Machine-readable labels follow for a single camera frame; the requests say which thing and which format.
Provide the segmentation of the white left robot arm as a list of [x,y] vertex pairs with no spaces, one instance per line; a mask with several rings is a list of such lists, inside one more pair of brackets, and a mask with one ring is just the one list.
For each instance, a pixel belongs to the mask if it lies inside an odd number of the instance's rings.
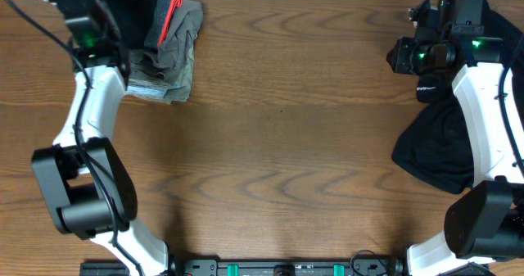
[[73,41],[76,89],[61,132],[34,151],[32,168],[52,222],[105,247],[129,275],[169,274],[169,249],[138,218],[131,178],[111,138],[131,71],[129,41],[114,13],[120,0],[48,0]]

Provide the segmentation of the black garment pile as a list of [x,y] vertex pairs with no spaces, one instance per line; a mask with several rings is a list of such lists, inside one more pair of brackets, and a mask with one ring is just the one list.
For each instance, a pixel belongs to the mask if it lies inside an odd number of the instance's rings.
[[486,6],[483,35],[438,31],[438,6],[412,8],[413,37],[458,40],[453,77],[415,75],[424,109],[399,136],[392,160],[435,188],[459,194],[480,182],[523,180],[523,34]]

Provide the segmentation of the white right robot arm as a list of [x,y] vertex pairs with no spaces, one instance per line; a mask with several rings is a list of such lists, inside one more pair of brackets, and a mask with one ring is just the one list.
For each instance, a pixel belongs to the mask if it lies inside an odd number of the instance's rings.
[[523,127],[512,60],[501,38],[402,38],[388,61],[419,76],[425,109],[399,136],[392,160],[458,196],[434,237],[410,246],[410,275],[482,272],[523,255]]

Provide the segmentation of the folded olive grey garment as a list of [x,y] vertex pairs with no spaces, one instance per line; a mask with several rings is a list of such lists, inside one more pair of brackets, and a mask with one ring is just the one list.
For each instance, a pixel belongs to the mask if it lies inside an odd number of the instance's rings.
[[185,0],[171,19],[165,40],[157,49],[129,52],[129,84],[158,85],[167,88],[171,102],[185,102],[192,90],[195,42],[204,20],[200,2]]

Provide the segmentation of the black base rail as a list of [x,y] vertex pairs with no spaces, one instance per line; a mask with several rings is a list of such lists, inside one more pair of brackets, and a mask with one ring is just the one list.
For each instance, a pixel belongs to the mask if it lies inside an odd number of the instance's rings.
[[[116,261],[87,262],[79,268],[80,276],[131,275],[124,264]],[[381,276],[409,275],[401,260],[357,257],[351,262],[271,262],[271,261],[216,261],[189,260],[183,265],[172,264],[158,275],[184,276]],[[495,276],[488,264],[465,264],[463,267],[437,275]]]

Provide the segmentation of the folded light blue garment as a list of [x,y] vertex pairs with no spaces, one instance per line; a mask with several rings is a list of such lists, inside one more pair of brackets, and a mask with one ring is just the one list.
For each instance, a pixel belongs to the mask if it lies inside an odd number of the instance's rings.
[[164,86],[130,84],[126,93],[148,101],[170,102],[170,99],[166,97],[167,88]]

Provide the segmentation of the folded black garment red trim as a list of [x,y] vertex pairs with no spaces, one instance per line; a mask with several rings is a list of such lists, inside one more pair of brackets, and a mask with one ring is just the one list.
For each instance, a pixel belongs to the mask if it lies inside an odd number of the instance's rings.
[[106,0],[127,49],[157,49],[183,0]]

